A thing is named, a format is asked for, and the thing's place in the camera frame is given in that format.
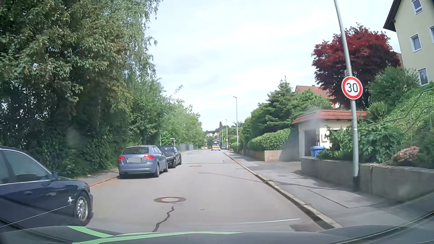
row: side mirror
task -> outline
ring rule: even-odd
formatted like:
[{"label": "side mirror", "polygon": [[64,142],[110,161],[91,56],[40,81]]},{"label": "side mirror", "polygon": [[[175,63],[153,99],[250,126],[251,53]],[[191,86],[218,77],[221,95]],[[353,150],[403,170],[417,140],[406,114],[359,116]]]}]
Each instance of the side mirror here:
[{"label": "side mirror", "polygon": [[53,173],[51,173],[51,177],[53,178],[53,180],[58,180],[59,175],[57,174],[57,171],[54,171]]}]

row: pink hydrangea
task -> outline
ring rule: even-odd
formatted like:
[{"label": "pink hydrangea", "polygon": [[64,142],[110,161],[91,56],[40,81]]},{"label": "pink hydrangea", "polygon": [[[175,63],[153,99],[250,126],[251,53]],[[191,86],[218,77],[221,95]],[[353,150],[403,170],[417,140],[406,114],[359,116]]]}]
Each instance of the pink hydrangea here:
[{"label": "pink hydrangea", "polygon": [[402,149],[392,157],[392,161],[396,163],[414,162],[418,158],[419,148],[412,146]]}]

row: blue trash bin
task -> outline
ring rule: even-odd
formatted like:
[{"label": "blue trash bin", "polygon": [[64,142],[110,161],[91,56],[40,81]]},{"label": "blue trash bin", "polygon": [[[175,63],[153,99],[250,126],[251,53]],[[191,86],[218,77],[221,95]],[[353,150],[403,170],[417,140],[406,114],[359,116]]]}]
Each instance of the blue trash bin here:
[{"label": "blue trash bin", "polygon": [[313,147],[310,148],[310,155],[311,155],[312,157],[316,157],[316,155],[317,155],[320,151],[324,150],[325,148],[326,148],[326,147],[324,147],[324,146],[313,146]]}]

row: red-leaf tree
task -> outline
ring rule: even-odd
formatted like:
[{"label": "red-leaf tree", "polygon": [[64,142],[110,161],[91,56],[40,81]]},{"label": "red-leaf tree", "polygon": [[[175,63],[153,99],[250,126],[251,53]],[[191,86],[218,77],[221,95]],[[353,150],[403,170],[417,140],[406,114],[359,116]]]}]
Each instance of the red-leaf tree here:
[{"label": "red-leaf tree", "polygon": [[[357,27],[346,29],[345,34],[353,76],[359,78],[364,88],[363,95],[356,100],[356,104],[359,108],[366,108],[369,106],[368,82],[374,80],[375,75],[388,65],[396,67],[400,61],[389,45],[390,38],[384,32],[369,31],[357,24]],[[315,57],[312,66],[316,67],[316,83],[322,89],[330,91],[335,97],[333,102],[349,107],[349,99],[341,89],[346,69],[341,35],[335,34],[331,42],[324,40],[316,45],[312,56]]]}]

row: manhole cover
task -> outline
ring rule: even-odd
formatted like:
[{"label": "manhole cover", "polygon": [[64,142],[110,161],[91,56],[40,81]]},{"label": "manhole cover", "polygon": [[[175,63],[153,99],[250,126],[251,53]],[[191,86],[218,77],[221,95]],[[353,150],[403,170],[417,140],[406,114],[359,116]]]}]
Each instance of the manhole cover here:
[{"label": "manhole cover", "polygon": [[155,202],[159,203],[178,203],[185,201],[185,198],[180,197],[164,197],[164,198],[156,198],[154,199]]}]

